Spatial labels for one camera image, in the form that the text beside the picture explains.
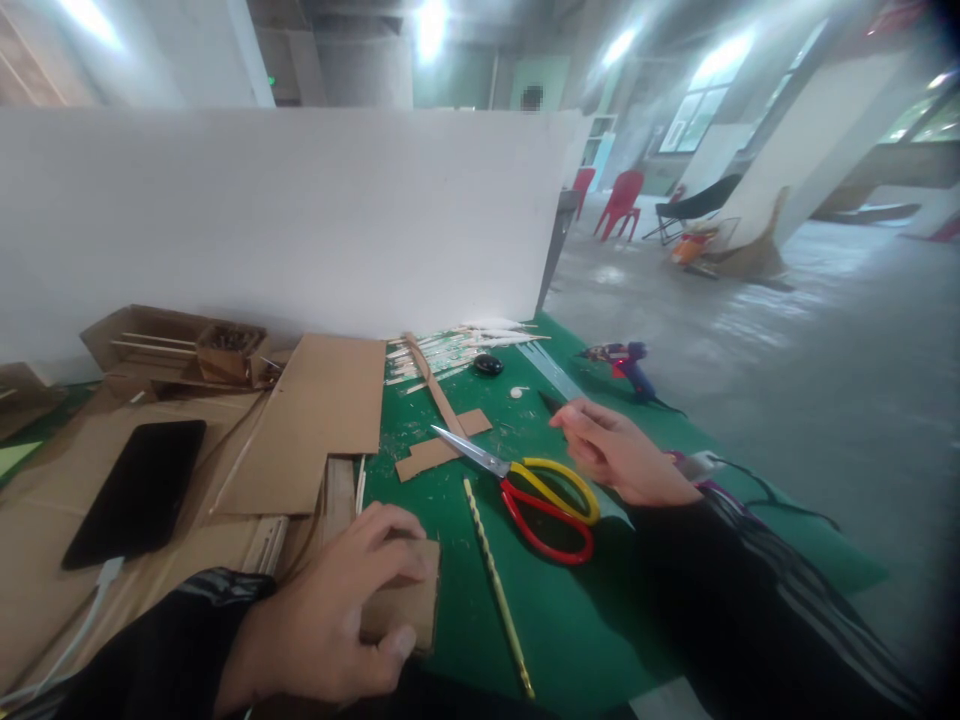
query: yellow scissor handle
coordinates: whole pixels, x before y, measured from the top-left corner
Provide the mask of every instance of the yellow scissor handle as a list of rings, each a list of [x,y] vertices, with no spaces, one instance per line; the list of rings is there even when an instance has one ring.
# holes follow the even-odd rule
[[[543,480],[530,472],[527,469],[528,467],[542,467],[546,470],[553,470],[555,473],[563,475],[565,478],[567,478],[567,480],[574,484],[574,486],[577,488],[577,491],[583,496],[583,499],[586,500],[587,508],[589,510],[588,514],[584,515],[576,508],[570,507],[570,505],[565,503],[553,490],[548,488]],[[597,505],[596,496],[590,490],[590,487],[583,481],[583,478],[581,478],[567,466],[561,465],[553,460],[546,460],[544,458],[524,458],[523,465],[520,463],[511,463],[510,470],[511,472],[517,473],[517,475],[533,485],[540,492],[540,494],[551,503],[556,505],[568,515],[572,515],[584,525],[596,525],[597,521],[600,519],[600,506]]]

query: table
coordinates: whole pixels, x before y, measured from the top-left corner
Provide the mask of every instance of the table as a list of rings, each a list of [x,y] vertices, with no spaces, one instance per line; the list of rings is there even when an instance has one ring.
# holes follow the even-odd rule
[[[631,417],[660,448],[688,454],[710,449],[723,455],[714,440],[683,416],[638,406],[627,381],[614,380],[608,366],[574,359],[584,344],[549,315],[540,313],[535,322],[538,334],[552,337],[542,342],[544,349],[584,392]],[[549,414],[536,391],[558,393],[515,347],[494,352],[504,362],[500,376],[488,378],[468,370],[441,383],[454,410],[479,407],[493,424],[493,430],[473,439],[505,459],[537,456],[569,461],[562,433],[547,426]],[[514,400],[509,392],[515,386],[530,390]],[[430,424],[442,422],[429,391],[403,396],[402,387],[384,389],[380,453],[367,458],[364,501],[380,500],[411,510],[427,534],[442,544],[435,652],[426,669],[510,697],[522,696],[470,519],[462,483],[466,474],[538,703],[563,716],[595,716],[679,675],[669,646],[636,599],[642,595],[643,580],[631,568],[632,529],[623,521],[605,517],[595,528],[593,560],[569,569],[528,548],[508,518],[493,477],[480,476],[465,460],[399,482],[394,463],[409,454],[410,445],[432,437]],[[757,484],[736,470],[725,469],[715,480],[741,500],[763,497]],[[822,520],[776,508],[758,507],[756,514],[842,593],[857,592],[885,577],[882,567]]]

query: white foam board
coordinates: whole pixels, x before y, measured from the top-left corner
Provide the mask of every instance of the white foam board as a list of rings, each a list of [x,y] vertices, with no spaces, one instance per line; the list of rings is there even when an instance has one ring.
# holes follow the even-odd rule
[[[280,335],[525,319],[577,113],[0,110],[0,362],[129,303]]]

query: scissor blade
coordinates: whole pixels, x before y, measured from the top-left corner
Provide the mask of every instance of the scissor blade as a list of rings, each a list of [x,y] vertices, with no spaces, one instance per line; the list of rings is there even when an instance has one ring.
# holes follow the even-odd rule
[[[454,448],[473,460],[480,467],[492,472],[497,477],[506,477],[507,473],[510,471],[510,463],[504,462],[496,455],[491,455],[486,450],[481,450],[469,440],[464,440],[461,437],[457,437],[449,430],[444,430],[436,425],[431,425],[430,427],[433,428],[437,435],[450,443]]]

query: smartphone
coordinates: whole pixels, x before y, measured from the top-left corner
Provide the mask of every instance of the smartphone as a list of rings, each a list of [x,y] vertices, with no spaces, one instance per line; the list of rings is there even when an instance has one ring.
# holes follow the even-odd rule
[[[60,567],[79,570],[115,557],[129,560],[170,542],[206,429],[203,420],[135,428]]]

